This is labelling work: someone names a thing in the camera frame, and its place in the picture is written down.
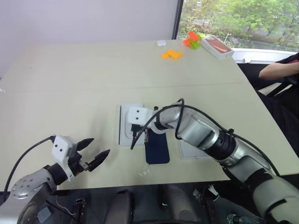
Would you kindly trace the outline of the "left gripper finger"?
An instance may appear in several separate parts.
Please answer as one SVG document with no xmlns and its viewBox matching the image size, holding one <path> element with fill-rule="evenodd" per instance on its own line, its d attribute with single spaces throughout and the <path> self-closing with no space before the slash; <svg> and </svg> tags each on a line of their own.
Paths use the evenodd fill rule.
<svg viewBox="0 0 299 224">
<path fill-rule="evenodd" d="M 110 153 L 110 149 L 105 150 L 100 154 L 98 154 L 93 161 L 88 163 L 88 171 L 92 172 L 93 170 L 95 170 L 108 157 L 109 153 Z"/>
<path fill-rule="evenodd" d="M 83 139 L 83 140 L 79 141 L 77 143 L 77 151 L 81 151 L 81 150 L 85 149 L 86 147 L 88 147 L 93 140 L 94 140 L 94 138 L 87 138 L 87 139 Z"/>
</svg>

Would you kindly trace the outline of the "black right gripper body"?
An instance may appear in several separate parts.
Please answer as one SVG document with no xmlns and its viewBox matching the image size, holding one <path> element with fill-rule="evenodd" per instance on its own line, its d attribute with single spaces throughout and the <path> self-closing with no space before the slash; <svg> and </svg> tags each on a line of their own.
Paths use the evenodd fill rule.
<svg viewBox="0 0 299 224">
<path fill-rule="evenodd" d="M 141 125 L 137 125 L 137 124 L 132 124 L 131 125 L 131 131 L 133 133 L 133 140 L 136 139 L 138 133 L 142 133 L 145 131 L 145 129 L 143 128 L 143 126 Z"/>
</svg>

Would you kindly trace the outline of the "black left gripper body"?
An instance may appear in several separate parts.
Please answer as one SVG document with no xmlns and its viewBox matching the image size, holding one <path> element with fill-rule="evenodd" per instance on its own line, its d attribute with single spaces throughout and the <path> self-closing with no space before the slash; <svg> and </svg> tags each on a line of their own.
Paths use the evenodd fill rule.
<svg viewBox="0 0 299 224">
<path fill-rule="evenodd" d="M 88 170 L 88 164 L 86 162 L 82 162 L 82 155 L 77 151 L 77 144 L 73 145 L 68 152 L 68 166 L 73 175 L 78 175 L 83 171 Z"/>
</svg>

